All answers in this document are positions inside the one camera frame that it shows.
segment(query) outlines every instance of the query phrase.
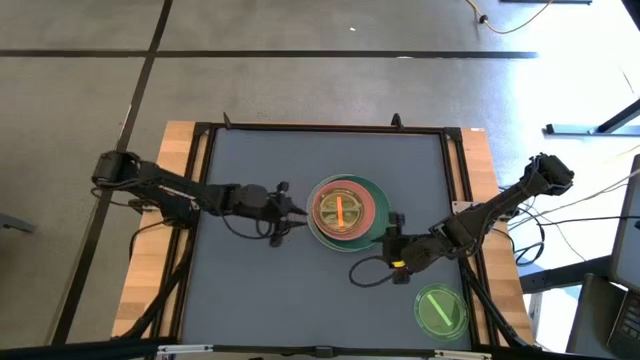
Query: green circle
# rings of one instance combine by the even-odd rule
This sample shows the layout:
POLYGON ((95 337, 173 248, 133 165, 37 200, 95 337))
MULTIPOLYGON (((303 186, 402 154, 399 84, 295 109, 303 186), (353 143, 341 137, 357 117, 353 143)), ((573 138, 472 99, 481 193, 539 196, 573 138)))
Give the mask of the green circle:
POLYGON ((441 341, 459 338, 469 324, 467 304, 446 285, 435 284, 420 290, 413 310, 422 330, 441 341))
POLYGON ((311 196, 309 196, 309 200, 307 201, 307 213, 310 214, 307 221, 309 224, 309 229, 323 245, 332 250, 341 252, 356 252, 368 249, 376 245, 373 240, 384 235, 387 231, 387 226, 389 226, 389 212, 391 212, 391 205, 389 204, 389 200, 384 195, 382 189, 380 189, 380 187, 376 183, 359 176, 348 174, 334 175, 324 179, 318 185, 316 185, 313 191, 311 191, 311 196), (371 197, 373 198, 373 201, 376 205, 376 216, 373 220, 373 225, 371 225, 371 228, 364 235, 357 238, 356 240, 340 241, 328 238, 325 234, 322 233, 322 231, 320 231, 320 229, 318 229, 311 215, 313 213, 314 194, 326 184, 337 180, 350 180, 362 185, 365 189, 367 189, 369 194, 371 194, 371 197))

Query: gray mat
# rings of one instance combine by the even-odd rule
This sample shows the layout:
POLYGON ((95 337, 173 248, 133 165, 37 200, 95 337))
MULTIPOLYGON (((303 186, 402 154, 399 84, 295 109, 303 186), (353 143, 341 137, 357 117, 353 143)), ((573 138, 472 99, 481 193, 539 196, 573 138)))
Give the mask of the gray mat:
MULTIPOLYGON (((437 136, 218 130, 209 183, 255 183, 274 189, 289 181, 304 207, 328 176, 351 173, 376 182, 393 209, 405 213, 407 233, 426 232, 450 213, 437 136)), ((246 234, 254 222, 229 218, 246 234)), ((418 326, 413 302, 422 287, 447 284, 461 292, 458 264, 440 259, 411 284, 361 289, 351 265, 379 247, 339 253, 308 228, 292 230, 282 247, 231 234, 203 215, 187 292, 182 341, 237 346, 332 345, 355 348, 469 349, 468 334, 452 342, 418 326)), ((360 281, 388 274, 382 263, 359 271, 360 281)))

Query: green target marker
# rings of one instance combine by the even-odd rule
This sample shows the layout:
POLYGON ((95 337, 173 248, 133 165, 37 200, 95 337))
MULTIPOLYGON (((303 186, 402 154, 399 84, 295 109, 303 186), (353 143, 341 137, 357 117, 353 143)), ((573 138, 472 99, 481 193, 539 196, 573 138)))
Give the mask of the green target marker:
POLYGON ((467 304, 445 285, 423 288, 416 296, 414 313, 422 330, 441 341, 459 338, 468 327, 467 304))

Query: black floor stripe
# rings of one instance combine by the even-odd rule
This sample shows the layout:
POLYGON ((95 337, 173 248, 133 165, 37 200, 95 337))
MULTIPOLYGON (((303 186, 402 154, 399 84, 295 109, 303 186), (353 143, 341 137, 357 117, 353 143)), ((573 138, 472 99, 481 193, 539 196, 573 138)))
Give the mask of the black floor stripe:
POLYGON ((133 91, 133 98, 131 99, 129 112, 127 113, 124 125, 122 126, 122 132, 120 133, 120 137, 118 138, 118 143, 116 145, 116 150, 118 151, 126 151, 129 146, 131 134, 133 133, 133 126, 138 118, 140 106, 142 105, 142 98, 144 97, 144 92, 147 89, 147 83, 149 83, 149 78, 151 77, 151 69, 153 68, 154 60, 155 58, 152 57, 146 58, 142 65, 142 71, 138 77, 136 88, 133 91))
POLYGON ((0 50, 0 57, 35 57, 35 58, 139 58, 149 56, 146 50, 48 50, 18 49, 0 50))
POLYGON ((536 59, 535 51, 385 51, 385 50, 0 50, 2 57, 34 58, 362 58, 362 59, 536 59))
MULTIPOLYGON (((149 51, 145 53, 149 54, 157 51, 158 46, 160 45, 160 40, 162 39, 162 34, 167 24, 167 19, 169 18, 169 12, 171 10, 172 4, 172 0, 164 1, 162 11, 160 13, 160 18, 158 19, 158 24, 156 25, 156 31, 154 32, 153 39, 149 46, 149 51)), ((154 59, 154 57, 147 56, 144 64, 142 65, 142 70, 140 72, 140 76, 138 77, 138 83, 136 84, 136 88, 131 99, 129 112, 127 113, 127 118, 125 120, 122 132, 116 145, 116 149, 119 151, 125 151, 127 149, 127 146, 129 145, 129 140, 131 139, 131 133, 133 132, 133 126, 138 116, 138 111, 140 110, 140 104, 142 103, 144 91, 149 81, 149 76, 151 75, 151 69, 153 68, 154 59)), ((98 200, 97 206, 94 208, 95 211, 93 213, 93 217, 87 224, 87 230, 85 231, 85 236, 82 240, 82 243, 84 244, 82 247, 82 253, 78 261, 78 266, 76 267, 75 273, 73 275, 73 280, 71 281, 71 285, 69 286, 69 291, 64 298, 65 300, 62 306, 62 311, 60 313, 60 317, 51 341, 52 345, 64 344, 67 342, 67 338, 69 337, 69 332, 71 330, 71 326, 73 325, 73 318, 75 317, 76 311, 78 309, 78 304, 80 303, 80 298, 82 297, 82 291, 87 281, 89 270, 91 269, 91 262, 93 261, 93 256, 95 255, 96 248, 98 246, 100 233, 102 232, 102 227, 104 226, 104 221, 107 217, 110 199, 110 192, 102 193, 100 199, 98 200)))
POLYGON ((383 50, 161 50, 159 58, 414 58, 535 59, 532 51, 383 51, 383 50))

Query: wooden board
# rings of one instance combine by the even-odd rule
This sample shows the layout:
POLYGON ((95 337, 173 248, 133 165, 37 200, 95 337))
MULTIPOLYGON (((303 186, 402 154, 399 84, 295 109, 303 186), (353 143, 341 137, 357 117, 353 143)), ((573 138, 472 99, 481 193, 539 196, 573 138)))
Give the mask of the wooden board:
MULTIPOLYGON (((184 174, 194 122, 176 122, 167 124, 157 163, 161 167, 184 174)), ((489 150, 489 143, 485 132, 481 129, 463 129, 463 144, 467 168, 471 182, 474 201, 490 199, 498 193, 498 184, 493 171, 493 162, 489 150)), ((450 142, 452 169, 456 193, 462 194, 462 181, 459 166, 455 156, 455 147, 450 142)), ((204 141, 201 139, 196 156, 194 179, 197 178, 202 166, 204 141)), ((140 226, 145 226, 161 220, 158 212, 145 214, 140 226)), ((133 258, 120 299, 120 306, 116 315, 112 334, 120 335, 127 331, 135 320, 144 312, 153 300, 160 286, 160 279, 168 251, 171 230, 167 227, 157 227, 145 231, 138 236, 134 247, 133 258)), ((511 253, 509 240, 500 234, 491 232, 483 246, 487 275, 491 295, 507 321, 516 329, 518 334, 527 342, 533 343, 529 319, 522 299, 522 288, 511 253)), ((173 304, 173 297, 167 302, 166 309, 173 304)), ((486 322, 482 306, 474 301, 479 335, 482 343, 488 343, 486 322)), ((171 311, 165 311, 160 334, 168 334, 171 311)))

